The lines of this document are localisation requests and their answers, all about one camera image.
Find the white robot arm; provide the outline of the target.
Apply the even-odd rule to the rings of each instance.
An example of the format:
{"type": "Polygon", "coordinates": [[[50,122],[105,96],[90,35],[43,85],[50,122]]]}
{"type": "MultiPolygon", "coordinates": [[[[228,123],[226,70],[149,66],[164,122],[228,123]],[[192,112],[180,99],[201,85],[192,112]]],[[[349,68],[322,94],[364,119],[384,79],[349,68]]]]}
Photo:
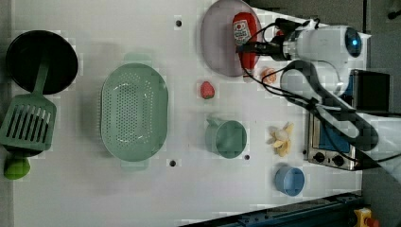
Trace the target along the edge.
{"type": "Polygon", "coordinates": [[[269,56],[288,64],[280,70],[279,86],[263,87],[308,110],[399,180],[400,119],[361,113],[340,98],[362,52],[358,32],[349,26],[320,26],[313,19],[302,24],[278,19],[273,24],[284,30],[282,36],[259,42],[252,35],[236,47],[240,55],[269,56]]]}

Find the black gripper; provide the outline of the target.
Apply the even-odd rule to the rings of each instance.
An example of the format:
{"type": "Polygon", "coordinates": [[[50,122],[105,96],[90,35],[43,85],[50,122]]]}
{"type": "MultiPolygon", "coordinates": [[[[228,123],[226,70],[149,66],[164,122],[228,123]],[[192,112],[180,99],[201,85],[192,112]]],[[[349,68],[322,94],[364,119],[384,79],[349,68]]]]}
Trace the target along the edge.
{"type": "Polygon", "coordinates": [[[294,40],[294,32],[302,24],[283,18],[276,19],[274,23],[279,33],[272,38],[271,43],[243,44],[236,48],[236,52],[271,55],[275,61],[289,61],[288,44],[294,40]]]}

